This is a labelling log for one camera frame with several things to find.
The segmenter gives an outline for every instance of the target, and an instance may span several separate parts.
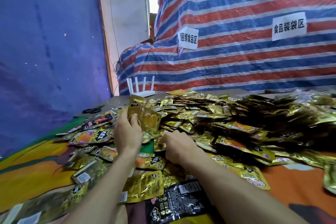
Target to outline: white router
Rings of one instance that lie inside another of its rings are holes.
[[[145,90],[145,86],[146,86],[146,77],[143,78],[143,84],[142,84],[142,91],[139,91],[139,85],[138,85],[138,78],[135,77],[135,90],[136,92],[133,91],[133,82],[131,78],[126,78],[127,81],[127,86],[128,86],[128,90],[130,92],[131,95],[137,95],[139,97],[149,97],[155,94],[154,89],[154,78],[155,76],[152,77],[152,86],[150,88],[150,90]]]

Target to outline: plastic sheet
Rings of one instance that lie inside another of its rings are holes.
[[[320,88],[336,85],[336,0],[159,0],[156,41],[121,55],[126,78],[155,75],[154,90]],[[272,41],[272,20],[305,12],[307,33]],[[177,32],[199,30],[198,49],[178,48]]]

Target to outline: paper sign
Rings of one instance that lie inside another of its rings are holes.
[[[307,33],[306,12],[273,18],[272,41]]]
[[[198,29],[184,27],[178,33],[179,48],[196,50],[198,45]]]

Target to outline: person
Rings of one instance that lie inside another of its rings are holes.
[[[118,158],[99,183],[63,221],[64,224],[112,224],[124,184],[142,144],[137,115],[127,119],[123,111],[114,131]],[[174,131],[162,137],[166,158],[198,179],[227,224],[307,223],[282,203],[243,178],[217,164],[191,137]]]

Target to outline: person's left arm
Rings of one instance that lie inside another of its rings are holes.
[[[63,221],[63,224],[110,224],[115,222],[116,206],[142,144],[142,133],[137,116],[133,115],[129,123],[127,111],[123,111],[115,126],[114,138],[118,150],[116,161]]]

